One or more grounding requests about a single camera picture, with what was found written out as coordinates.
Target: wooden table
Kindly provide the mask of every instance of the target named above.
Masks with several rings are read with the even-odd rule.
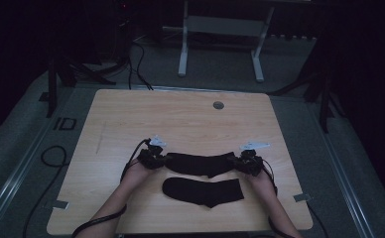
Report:
[[[220,101],[223,109],[215,109]],[[298,229],[313,222],[305,202],[293,196],[302,190],[270,99],[265,94],[202,91],[98,90],[58,200],[67,209],[54,209],[50,234],[70,234],[99,209],[114,188],[135,147],[159,135],[169,152],[215,156],[240,155],[248,141],[270,143],[257,149],[272,166],[278,197]],[[177,201],[162,193],[170,177],[202,181],[240,178],[245,198],[213,209]],[[231,171],[214,178],[176,174],[166,168],[154,173],[133,193],[118,233],[184,233],[259,231],[270,229],[264,207],[242,173]]]

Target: dark background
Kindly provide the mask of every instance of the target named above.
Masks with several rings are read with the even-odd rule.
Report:
[[[115,12],[121,3],[0,1],[0,125],[32,81],[46,71],[51,46],[61,46],[80,62],[99,63],[124,54],[124,49],[115,54],[108,42],[114,39],[118,21],[132,17],[156,41],[161,39],[162,25],[182,25],[184,1],[131,2],[124,1],[129,8]],[[210,7],[200,2],[194,1],[193,11],[232,14],[225,1]],[[251,1],[246,3],[233,13],[261,18],[251,11]],[[309,63],[329,58],[325,51],[335,52],[334,59],[322,60],[333,62],[333,91],[385,187],[385,2],[313,3],[276,3],[269,34],[286,35],[287,39],[316,37],[317,44],[326,43],[322,51],[312,53]],[[118,33],[114,41],[124,43],[124,37]]]

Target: black cloth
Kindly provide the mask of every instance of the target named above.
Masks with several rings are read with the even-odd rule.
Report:
[[[213,178],[233,170],[233,164],[227,158],[234,156],[233,152],[213,157],[167,153],[165,166],[176,173]]]
[[[218,182],[168,178],[164,181],[162,190],[165,195],[173,199],[205,205],[209,208],[244,198],[238,178]]]

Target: white desk frame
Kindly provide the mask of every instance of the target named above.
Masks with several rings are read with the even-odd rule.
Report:
[[[188,34],[189,32],[202,32],[223,35],[236,35],[258,37],[259,42],[255,50],[251,51],[252,63],[254,65],[255,77],[258,82],[264,81],[263,70],[261,69],[260,54],[267,36],[274,7],[269,9],[265,22],[211,18],[202,16],[189,16],[189,1],[184,2],[184,26],[183,26],[183,48],[181,50],[180,67],[178,75],[187,75],[187,61],[189,57]]]

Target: gray carpet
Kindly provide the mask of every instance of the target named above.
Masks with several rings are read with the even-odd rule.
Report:
[[[249,92],[275,90],[295,80],[314,45],[314,42],[303,40],[287,42],[269,39],[261,56],[266,80],[257,83],[248,51],[228,51],[218,46],[206,50],[204,48],[211,46],[192,44],[188,74],[179,78],[177,72],[180,49],[177,48],[176,40],[160,46],[150,44],[147,39],[138,42],[146,51],[140,72],[156,88],[167,86]],[[137,62],[140,55],[140,48],[134,48],[133,62]],[[118,82],[114,88],[127,88],[127,70],[107,77]],[[134,77],[133,83],[139,84],[139,81]],[[31,153],[28,155],[28,150],[33,152],[34,158],[26,178],[0,219],[0,237],[21,236],[32,206],[57,172],[57,169],[48,168],[41,162],[42,151],[53,145],[61,145],[67,151],[67,160],[70,160],[94,93],[97,88],[103,87],[88,79],[81,80],[76,88],[60,87],[59,98],[62,101],[59,109],[55,117],[47,119],[47,103],[38,101],[41,93],[47,90],[47,78],[44,74],[34,81],[0,128],[0,190],[19,162],[32,156]],[[320,217],[330,237],[360,237],[349,211],[348,201],[332,168],[323,134],[314,120],[319,106],[303,101],[304,90],[305,87],[301,87],[282,97],[271,97],[301,186],[313,198],[309,205]],[[375,237],[385,237],[385,191],[348,121],[331,110],[334,117],[328,118],[328,139],[343,164],[373,234]],[[58,117],[76,119],[75,129],[54,130]],[[59,163],[62,157],[62,152],[57,149],[47,153],[51,163]],[[50,237],[46,231],[52,212],[49,201],[57,197],[64,173],[65,170],[35,210],[28,237]],[[303,235],[323,237],[321,226],[314,217],[313,220],[314,227],[303,231]],[[214,234],[202,237],[214,237]],[[222,237],[244,237],[244,234],[233,233]]]

